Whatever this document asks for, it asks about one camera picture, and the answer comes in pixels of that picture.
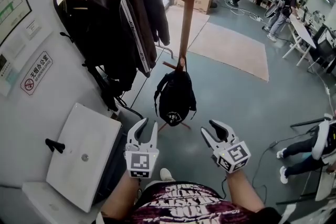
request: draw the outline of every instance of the jacket sleeve stripe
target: jacket sleeve stripe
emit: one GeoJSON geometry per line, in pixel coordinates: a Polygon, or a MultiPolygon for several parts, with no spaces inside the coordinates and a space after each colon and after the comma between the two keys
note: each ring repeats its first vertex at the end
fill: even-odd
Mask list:
{"type": "Polygon", "coordinates": [[[139,53],[139,56],[140,56],[140,59],[141,59],[144,71],[147,73],[147,72],[150,71],[150,68],[149,68],[149,66],[147,64],[147,61],[146,61],[146,58],[145,58],[145,54],[143,52],[143,48],[142,48],[142,45],[140,43],[140,39],[139,39],[139,36],[138,36],[138,32],[136,31],[135,24],[134,24],[134,21],[132,19],[130,10],[128,9],[126,0],[121,0],[121,6],[122,6],[122,9],[123,9],[123,11],[124,11],[124,13],[126,15],[127,21],[128,21],[128,23],[130,25],[130,28],[131,28],[131,30],[133,32],[133,35],[134,35],[134,38],[135,38],[135,43],[137,45],[138,53],[139,53]]]}

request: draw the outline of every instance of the black backpack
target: black backpack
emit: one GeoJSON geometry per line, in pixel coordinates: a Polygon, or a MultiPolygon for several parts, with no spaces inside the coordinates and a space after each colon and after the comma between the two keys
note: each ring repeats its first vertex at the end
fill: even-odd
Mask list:
{"type": "Polygon", "coordinates": [[[196,113],[195,95],[187,72],[173,71],[170,74],[166,74],[157,85],[154,95],[156,115],[156,99],[159,94],[161,94],[159,104],[160,117],[170,126],[180,124],[188,116],[189,110],[196,113]]]}

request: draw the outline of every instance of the beige carpet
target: beige carpet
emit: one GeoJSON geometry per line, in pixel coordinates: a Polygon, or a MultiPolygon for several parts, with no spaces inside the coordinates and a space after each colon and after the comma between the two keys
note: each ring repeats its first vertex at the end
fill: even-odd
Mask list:
{"type": "MultiPolygon", "coordinates": [[[[169,34],[170,34],[170,48],[174,52],[174,56],[178,57],[180,52],[182,21],[183,21],[183,8],[178,6],[170,6],[166,12],[169,34]]],[[[193,12],[193,19],[190,28],[189,43],[188,46],[194,41],[202,27],[209,20],[209,15],[193,12]]]]}
{"type": "Polygon", "coordinates": [[[206,23],[188,51],[269,81],[265,45],[222,26],[206,23]]]}

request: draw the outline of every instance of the wooden coat stand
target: wooden coat stand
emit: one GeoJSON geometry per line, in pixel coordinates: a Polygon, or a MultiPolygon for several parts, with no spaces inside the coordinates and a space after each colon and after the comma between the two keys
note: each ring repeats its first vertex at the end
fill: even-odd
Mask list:
{"type": "MultiPolygon", "coordinates": [[[[179,59],[177,62],[177,66],[174,66],[168,62],[163,62],[165,66],[173,68],[177,71],[183,71],[186,62],[186,54],[188,50],[188,41],[189,41],[189,34],[190,34],[190,27],[191,27],[191,20],[193,17],[193,10],[194,10],[194,1],[195,0],[182,0],[184,2],[184,10],[183,10],[183,22],[182,22],[182,34],[181,34],[181,43],[180,43],[180,53],[179,59]]],[[[190,126],[181,122],[181,124],[191,130],[190,126]]],[[[162,127],[160,127],[159,131],[162,130],[167,123],[165,123],[162,127]]]]}

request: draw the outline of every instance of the concrete floor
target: concrete floor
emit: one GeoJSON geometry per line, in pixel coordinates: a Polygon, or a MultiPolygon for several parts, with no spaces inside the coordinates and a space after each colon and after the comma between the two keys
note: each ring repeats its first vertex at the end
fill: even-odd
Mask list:
{"type": "MultiPolygon", "coordinates": [[[[247,0],[241,0],[239,4],[241,8],[263,18],[263,8],[247,0]]],[[[184,121],[191,126],[191,131],[178,125],[167,126],[159,133],[160,155],[152,179],[159,179],[160,169],[166,167],[176,180],[198,182],[214,188],[222,195],[221,183],[225,172],[212,161],[212,150],[206,146],[200,133],[201,126],[213,130],[208,120],[225,122],[246,142],[252,157],[244,171],[251,181],[262,152],[273,141],[293,137],[308,129],[301,127],[295,131],[289,127],[290,124],[320,118],[325,112],[330,113],[330,107],[320,79],[306,72],[308,63],[303,62],[301,67],[296,67],[299,60],[296,52],[290,54],[288,59],[282,59],[289,49],[289,43],[278,41],[274,44],[261,29],[262,23],[253,21],[247,15],[237,16],[230,9],[220,6],[212,10],[209,22],[264,43],[270,80],[267,83],[234,67],[188,52],[188,72],[193,82],[197,113],[192,120],[190,113],[184,121]]],[[[281,37],[289,38],[287,27],[281,33],[281,37]]],[[[172,69],[161,63],[167,61],[176,64],[176,59],[172,60],[169,54],[163,52],[159,55],[157,66],[152,70],[150,78],[144,83],[132,106],[143,116],[150,118],[144,136],[149,132],[146,130],[152,127],[154,120],[158,121],[159,126],[164,123],[155,114],[153,96],[157,84],[172,69]]],[[[276,207],[275,203],[298,199],[308,177],[308,174],[292,177],[287,185],[283,185],[279,180],[279,169],[283,162],[276,159],[276,151],[295,141],[298,139],[285,141],[268,151],[262,159],[255,180],[255,186],[267,186],[266,205],[275,207],[280,212],[285,207],[276,207]]],[[[284,163],[289,165],[301,161],[301,158],[302,156],[288,158],[284,163]]],[[[312,173],[305,193],[314,191],[317,176],[318,173],[312,173]]],[[[265,190],[260,188],[257,191],[264,199],[265,190]]]]}

